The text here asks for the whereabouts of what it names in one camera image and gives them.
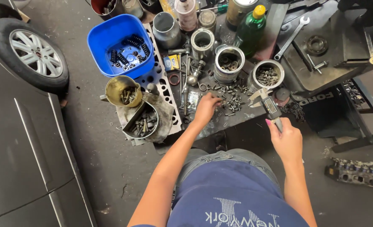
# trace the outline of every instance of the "open-end wrench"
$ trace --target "open-end wrench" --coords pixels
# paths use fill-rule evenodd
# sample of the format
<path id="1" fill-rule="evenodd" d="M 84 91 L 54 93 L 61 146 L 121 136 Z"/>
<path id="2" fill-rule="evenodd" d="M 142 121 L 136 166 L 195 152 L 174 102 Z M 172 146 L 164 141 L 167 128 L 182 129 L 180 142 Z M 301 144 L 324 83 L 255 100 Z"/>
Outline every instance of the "open-end wrench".
<path id="1" fill-rule="evenodd" d="M 373 65 L 373 43 L 371 42 L 370 34 L 366 32 L 365 29 L 363 30 L 365 31 L 367 48 L 369 49 L 369 54 L 370 54 L 369 62 Z"/>
<path id="2" fill-rule="evenodd" d="M 283 45 L 282 49 L 280 49 L 279 53 L 276 54 L 275 60 L 279 61 L 282 57 L 283 53 L 286 51 L 286 49 L 289 47 L 293 39 L 296 38 L 297 34 L 299 34 L 301 28 L 305 26 L 306 24 L 310 23 L 310 18 L 308 17 L 306 20 L 304 20 L 304 16 L 300 18 L 300 24 L 297 26 L 297 28 L 294 30 L 293 34 L 291 34 L 290 38 L 287 40 L 287 42 Z"/>

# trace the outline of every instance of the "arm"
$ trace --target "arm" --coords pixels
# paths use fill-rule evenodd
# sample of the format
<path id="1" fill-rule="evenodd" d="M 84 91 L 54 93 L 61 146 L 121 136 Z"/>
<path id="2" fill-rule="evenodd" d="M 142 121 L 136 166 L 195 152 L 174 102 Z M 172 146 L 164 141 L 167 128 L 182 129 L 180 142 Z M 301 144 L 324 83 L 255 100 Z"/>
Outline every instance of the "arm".
<path id="1" fill-rule="evenodd" d="M 316 227 L 314 213 L 305 184 L 304 165 L 302 162 L 303 137 L 299 129 L 293 127 L 290 120 L 281 117 L 283 133 L 275 124 L 266 119 L 270 129 L 271 140 L 285 168 L 285 201 L 305 219 L 310 227 Z"/>
<path id="2" fill-rule="evenodd" d="M 150 224 L 156 227 L 167 225 L 175 182 L 181 171 L 192 143 L 200 131 L 209 123 L 221 98 L 208 92 L 199 102 L 195 119 L 171 146 L 151 175 L 144 194 L 134 211 L 128 227 Z"/>

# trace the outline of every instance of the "wheel rim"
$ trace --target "wheel rim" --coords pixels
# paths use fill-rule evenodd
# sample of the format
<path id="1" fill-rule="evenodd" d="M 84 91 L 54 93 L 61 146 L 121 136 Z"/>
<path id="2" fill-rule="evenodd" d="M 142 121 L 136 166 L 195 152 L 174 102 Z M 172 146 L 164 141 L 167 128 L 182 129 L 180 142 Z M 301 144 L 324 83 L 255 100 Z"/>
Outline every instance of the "wheel rim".
<path id="1" fill-rule="evenodd" d="M 62 75 L 62 60 L 53 47 L 32 32 L 17 29 L 10 33 L 10 44 L 23 64 L 37 74 L 56 78 Z"/>

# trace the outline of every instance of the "concrete floor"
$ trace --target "concrete floor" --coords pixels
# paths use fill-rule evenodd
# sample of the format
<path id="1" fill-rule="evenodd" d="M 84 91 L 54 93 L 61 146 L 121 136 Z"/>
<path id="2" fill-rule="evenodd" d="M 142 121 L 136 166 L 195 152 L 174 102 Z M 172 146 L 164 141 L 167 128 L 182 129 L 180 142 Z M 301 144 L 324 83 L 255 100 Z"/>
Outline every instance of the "concrete floor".
<path id="1" fill-rule="evenodd" d="M 125 227 L 161 156 L 151 143 L 132 147 L 125 141 L 115 128 L 119 123 L 114 106 L 99 100 L 108 78 L 99 72 L 90 55 L 87 35 L 102 19 L 84 0 L 32 0 L 23 12 L 66 57 L 70 86 L 63 114 L 98 226 Z M 373 91 L 370 78 L 373 73 L 365 84 Z M 365 120 L 373 132 L 373 115 L 365 116 Z M 318 138 L 306 124 L 296 126 L 304 137 L 305 174 L 318 225 L 373 225 L 373 188 L 334 182 L 323 175 L 330 157 L 373 161 L 373 147 L 333 154 L 331 139 Z M 285 173 L 270 143 L 264 116 L 228 128 L 226 134 L 229 149 L 239 147 L 257 153 L 283 184 Z"/>

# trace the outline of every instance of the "jeans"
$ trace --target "jeans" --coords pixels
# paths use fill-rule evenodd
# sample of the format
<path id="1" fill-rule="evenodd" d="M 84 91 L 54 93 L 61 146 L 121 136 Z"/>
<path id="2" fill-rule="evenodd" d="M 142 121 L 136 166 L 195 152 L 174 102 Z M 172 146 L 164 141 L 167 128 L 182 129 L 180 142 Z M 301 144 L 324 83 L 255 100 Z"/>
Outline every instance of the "jeans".
<path id="1" fill-rule="evenodd" d="M 188 153 L 188 156 L 186 157 L 184 166 L 179 173 L 177 182 L 175 183 L 175 193 L 181 183 L 194 169 L 208 162 L 222 160 L 235 160 L 249 163 L 250 165 L 263 172 L 274 184 L 276 184 L 280 188 L 278 180 L 276 179 L 276 176 L 270 169 L 269 165 L 253 152 L 244 149 L 231 149 L 227 152 L 219 151 L 214 154 L 208 154 L 201 149 L 191 149 Z"/>

